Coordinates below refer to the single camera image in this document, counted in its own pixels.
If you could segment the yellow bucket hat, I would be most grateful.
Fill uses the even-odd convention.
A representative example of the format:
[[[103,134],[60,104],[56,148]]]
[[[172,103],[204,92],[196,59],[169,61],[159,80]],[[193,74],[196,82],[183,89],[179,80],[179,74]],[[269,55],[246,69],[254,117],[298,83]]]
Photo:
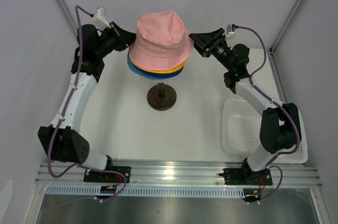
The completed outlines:
[[[136,68],[141,69],[141,70],[146,71],[146,72],[157,73],[157,74],[168,74],[168,73],[177,72],[177,71],[183,69],[183,67],[185,66],[185,63],[186,63],[186,61],[184,61],[181,64],[179,64],[178,66],[171,68],[171,69],[168,69],[168,70],[150,70],[150,69],[142,68],[142,67],[138,66],[137,64],[135,64],[129,56],[128,56],[128,59],[132,63],[132,65],[134,65]]]

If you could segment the pink bucket hat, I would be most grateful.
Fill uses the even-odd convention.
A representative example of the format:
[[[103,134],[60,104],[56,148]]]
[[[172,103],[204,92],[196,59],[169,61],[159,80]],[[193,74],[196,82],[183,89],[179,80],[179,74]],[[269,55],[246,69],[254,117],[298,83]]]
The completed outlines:
[[[186,61],[193,50],[189,30],[175,11],[147,13],[136,25],[129,57],[150,70],[168,70]]]

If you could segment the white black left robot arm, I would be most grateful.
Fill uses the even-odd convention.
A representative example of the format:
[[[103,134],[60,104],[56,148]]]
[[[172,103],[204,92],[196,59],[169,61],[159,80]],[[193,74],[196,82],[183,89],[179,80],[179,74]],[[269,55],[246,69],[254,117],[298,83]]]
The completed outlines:
[[[103,30],[85,24],[78,30],[78,47],[71,67],[70,84],[65,98],[50,125],[37,133],[48,161],[74,163],[96,169],[103,182],[114,176],[109,157],[91,150],[89,142],[80,135],[80,124],[89,97],[97,86],[105,67],[104,57],[113,51],[124,51],[135,41],[135,33],[110,23]]]

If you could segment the mannequin head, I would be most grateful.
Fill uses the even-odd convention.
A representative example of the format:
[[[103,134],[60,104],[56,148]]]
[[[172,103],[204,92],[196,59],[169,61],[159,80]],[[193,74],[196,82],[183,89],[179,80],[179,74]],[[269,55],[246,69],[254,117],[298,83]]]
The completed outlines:
[[[155,84],[147,92],[149,106],[157,111],[171,109],[177,100],[175,89],[166,84],[164,79],[156,79],[154,81]]]

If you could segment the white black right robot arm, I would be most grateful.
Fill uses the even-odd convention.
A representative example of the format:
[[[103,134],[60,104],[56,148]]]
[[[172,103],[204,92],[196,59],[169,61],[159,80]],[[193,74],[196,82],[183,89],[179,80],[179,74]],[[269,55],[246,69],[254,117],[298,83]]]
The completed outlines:
[[[220,28],[208,33],[191,33],[194,48],[204,58],[214,56],[227,70],[224,83],[234,94],[240,96],[256,110],[261,117],[260,145],[248,157],[241,170],[241,179],[252,184],[281,155],[297,152],[302,140],[301,123],[297,106],[273,100],[254,83],[253,73],[249,73],[250,49],[244,44],[230,48],[226,38],[238,29],[230,24],[227,29]]]

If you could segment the light blue bucket hat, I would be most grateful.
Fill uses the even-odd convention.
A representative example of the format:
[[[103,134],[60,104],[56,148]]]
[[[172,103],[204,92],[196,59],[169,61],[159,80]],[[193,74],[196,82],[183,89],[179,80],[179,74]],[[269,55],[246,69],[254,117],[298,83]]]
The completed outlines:
[[[170,78],[174,78],[176,76],[178,76],[184,69],[184,67],[178,69],[177,71],[174,72],[170,72],[170,73],[154,73],[154,72],[148,72],[148,71],[144,71],[138,67],[136,67],[131,59],[129,58],[129,56],[127,56],[127,65],[129,67],[129,69],[139,75],[142,76],[144,78],[150,79],[150,80],[165,80],[165,79],[170,79]]]

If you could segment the dark blue bucket hat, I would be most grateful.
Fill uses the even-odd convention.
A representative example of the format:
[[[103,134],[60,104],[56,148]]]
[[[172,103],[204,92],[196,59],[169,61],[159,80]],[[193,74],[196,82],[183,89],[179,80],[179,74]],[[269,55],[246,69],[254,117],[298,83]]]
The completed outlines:
[[[144,69],[135,65],[132,60],[130,59],[129,55],[127,56],[127,63],[129,67],[134,70],[135,72],[140,72],[142,75],[157,77],[157,78],[169,78],[174,77],[175,75],[179,74],[185,65],[185,62],[182,62],[180,65],[173,69],[162,70],[162,71],[155,71],[150,69]]]

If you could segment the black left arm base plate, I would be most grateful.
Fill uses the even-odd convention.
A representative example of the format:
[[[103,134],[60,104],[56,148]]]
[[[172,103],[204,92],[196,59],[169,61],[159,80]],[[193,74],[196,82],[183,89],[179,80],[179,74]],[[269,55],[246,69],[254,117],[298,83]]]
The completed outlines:
[[[122,174],[126,177],[126,183],[129,183],[130,173],[132,168],[130,166],[114,166],[112,170],[115,173],[107,172],[85,172],[83,181],[87,183],[124,183]]]

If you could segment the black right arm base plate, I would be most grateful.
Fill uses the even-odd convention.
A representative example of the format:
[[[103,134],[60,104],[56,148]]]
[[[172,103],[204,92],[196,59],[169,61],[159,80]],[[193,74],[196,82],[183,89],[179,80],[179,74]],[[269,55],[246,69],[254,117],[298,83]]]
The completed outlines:
[[[224,178],[225,185],[259,185],[259,181],[263,181],[263,185],[273,184],[268,169],[254,172],[242,168],[224,168],[218,176]]]

